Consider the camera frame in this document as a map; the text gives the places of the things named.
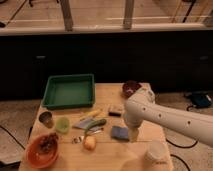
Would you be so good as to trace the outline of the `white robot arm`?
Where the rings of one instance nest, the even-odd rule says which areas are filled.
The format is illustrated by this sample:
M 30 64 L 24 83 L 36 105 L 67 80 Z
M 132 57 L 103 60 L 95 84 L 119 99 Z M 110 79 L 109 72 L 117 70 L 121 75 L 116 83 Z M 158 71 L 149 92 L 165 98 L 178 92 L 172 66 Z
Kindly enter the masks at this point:
M 138 139 L 139 127 L 146 120 L 213 147 L 213 116 L 158 105 L 154 92 L 147 88 L 138 89 L 124 108 L 131 142 Z

